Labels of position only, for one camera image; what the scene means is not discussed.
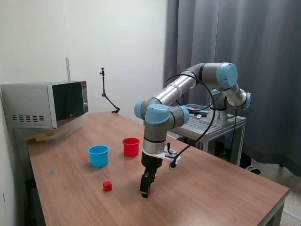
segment microwave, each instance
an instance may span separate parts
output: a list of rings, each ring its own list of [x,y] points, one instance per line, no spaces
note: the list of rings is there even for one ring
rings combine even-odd
[[[88,112],[86,81],[0,85],[11,127],[56,129]]]

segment red cube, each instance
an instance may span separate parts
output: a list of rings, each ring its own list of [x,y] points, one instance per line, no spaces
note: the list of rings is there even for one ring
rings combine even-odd
[[[103,183],[103,190],[105,192],[109,192],[110,190],[112,190],[112,183],[108,180],[108,181],[105,181]]]

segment wooden table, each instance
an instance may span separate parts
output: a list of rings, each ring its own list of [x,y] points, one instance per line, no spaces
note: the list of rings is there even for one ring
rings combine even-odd
[[[196,148],[175,171],[158,169],[148,199],[139,191],[144,166],[123,155],[122,139],[143,140],[143,125],[115,113],[83,116],[84,126],[57,145],[28,144],[47,226],[279,225],[288,188]],[[185,144],[167,138],[180,151]],[[87,149],[107,145],[109,164],[89,166]],[[103,182],[112,190],[105,193]]]

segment blue cup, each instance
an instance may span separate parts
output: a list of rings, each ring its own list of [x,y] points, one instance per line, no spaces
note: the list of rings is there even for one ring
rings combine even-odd
[[[90,165],[93,167],[104,167],[108,164],[109,147],[106,145],[95,145],[88,149]]]

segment tile floor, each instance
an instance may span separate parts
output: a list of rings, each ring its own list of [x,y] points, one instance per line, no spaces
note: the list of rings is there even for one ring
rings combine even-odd
[[[261,176],[290,188],[290,193],[285,200],[284,209],[301,217],[301,177],[294,175],[287,168],[281,168],[276,164],[261,164],[253,161],[252,165],[261,170]],[[280,225],[301,226],[301,222],[283,213]]]

